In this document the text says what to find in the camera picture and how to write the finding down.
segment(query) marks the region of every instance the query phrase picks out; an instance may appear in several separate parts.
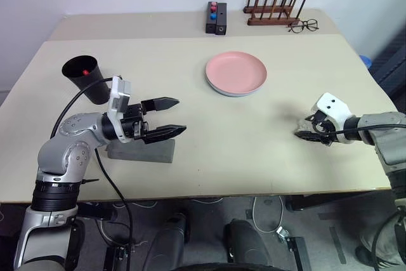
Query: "wooden rack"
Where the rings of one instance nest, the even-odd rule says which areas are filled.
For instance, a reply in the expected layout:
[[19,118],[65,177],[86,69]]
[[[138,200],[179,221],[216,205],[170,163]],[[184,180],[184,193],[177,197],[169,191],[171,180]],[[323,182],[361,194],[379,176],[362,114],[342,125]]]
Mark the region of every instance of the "wooden rack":
[[[262,6],[258,6],[259,0],[255,0],[254,6],[250,6],[250,2],[251,0],[247,1],[247,5],[243,10],[244,13],[251,14],[247,21],[248,25],[290,25],[297,24],[300,21],[299,16],[306,0],[303,0],[296,17],[291,17],[296,0],[290,0],[289,3],[287,0],[280,0],[279,5],[277,5],[278,0],[273,0],[269,6],[266,5],[268,0],[264,0]],[[275,13],[279,13],[278,17],[272,16]]]

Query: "pink plate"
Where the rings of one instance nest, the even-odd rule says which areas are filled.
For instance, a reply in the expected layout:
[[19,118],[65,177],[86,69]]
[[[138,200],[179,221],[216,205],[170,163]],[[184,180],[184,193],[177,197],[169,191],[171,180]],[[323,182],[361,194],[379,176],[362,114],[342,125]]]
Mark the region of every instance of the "pink plate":
[[266,80],[266,68],[255,56],[231,51],[210,59],[206,65],[206,76],[210,85],[220,93],[244,96],[263,85]]

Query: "table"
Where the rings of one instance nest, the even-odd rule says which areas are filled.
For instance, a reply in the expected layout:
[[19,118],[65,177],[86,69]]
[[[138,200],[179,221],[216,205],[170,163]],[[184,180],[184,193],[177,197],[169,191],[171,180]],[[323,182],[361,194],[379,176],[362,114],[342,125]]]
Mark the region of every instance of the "table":
[[[325,147],[293,135],[297,120],[326,91],[357,115],[396,110],[327,16],[304,11],[303,16],[317,16],[320,30],[297,35],[283,27],[248,27],[247,15],[230,12],[228,35],[219,37],[203,33],[201,15],[84,15],[62,21],[0,107],[0,201],[31,200],[37,153],[78,90],[62,76],[62,65],[81,54],[97,58],[105,77],[120,74],[131,81],[130,103],[160,96],[181,101],[145,117],[151,128],[187,125],[176,137],[172,164],[110,160],[100,149],[105,168],[128,199],[390,187],[373,147],[359,142]],[[174,29],[175,20],[181,26]],[[206,83],[207,61],[230,50],[265,64],[268,79],[255,94],[230,98]],[[106,109],[82,97],[68,115]],[[83,185],[79,200],[118,199],[94,157],[85,178],[100,181]]]

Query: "glasses lens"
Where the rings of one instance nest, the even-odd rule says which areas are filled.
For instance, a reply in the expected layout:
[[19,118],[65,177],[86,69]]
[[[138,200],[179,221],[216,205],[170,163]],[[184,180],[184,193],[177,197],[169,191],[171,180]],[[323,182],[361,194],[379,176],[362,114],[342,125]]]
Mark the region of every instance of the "glasses lens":
[[307,21],[307,29],[309,29],[310,31],[316,31],[318,29],[317,20],[309,19]]
[[302,32],[304,27],[305,27],[305,25],[303,24],[303,22],[301,20],[296,25],[291,25],[291,29],[295,33]]

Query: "black cup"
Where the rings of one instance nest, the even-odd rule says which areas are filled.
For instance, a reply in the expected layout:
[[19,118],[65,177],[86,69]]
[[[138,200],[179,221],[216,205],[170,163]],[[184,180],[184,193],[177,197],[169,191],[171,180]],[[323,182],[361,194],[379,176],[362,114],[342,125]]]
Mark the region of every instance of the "black cup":
[[[70,79],[80,90],[87,85],[103,79],[97,59],[90,55],[73,57],[62,67],[62,74]],[[101,105],[108,102],[110,92],[106,83],[92,86],[84,93],[92,103]]]

